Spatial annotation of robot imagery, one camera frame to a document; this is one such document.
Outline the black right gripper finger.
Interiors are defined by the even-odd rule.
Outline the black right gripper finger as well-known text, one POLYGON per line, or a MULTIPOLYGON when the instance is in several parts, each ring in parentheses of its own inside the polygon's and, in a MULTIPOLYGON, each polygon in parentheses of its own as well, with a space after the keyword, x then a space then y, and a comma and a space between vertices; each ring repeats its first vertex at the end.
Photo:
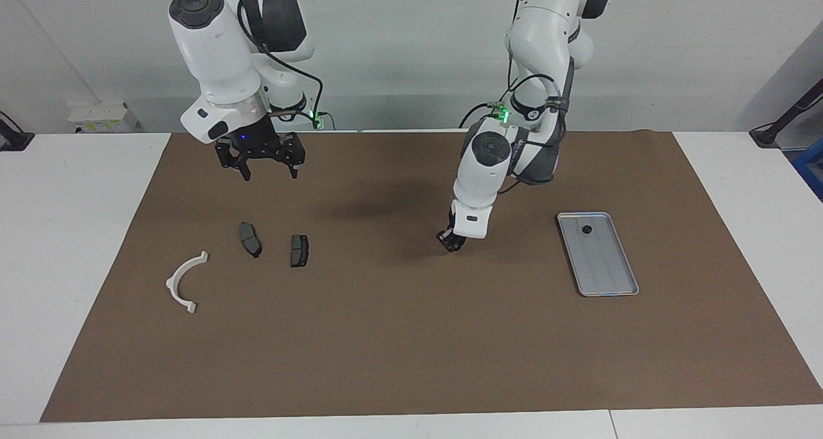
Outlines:
POLYGON ((278 140, 277 161, 287 166, 292 179, 297 179, 299 166, 305 163, 305 147, 296 132, 279 135, 278 140))
POLYGON ((230 140, 215 141, 215 152, 223 168, 238 170, 242 178, 248 182, 251 179, 251 170, 248 166, 247 153, 239 152, 237 155, 231 152, 232 143, 230 140))

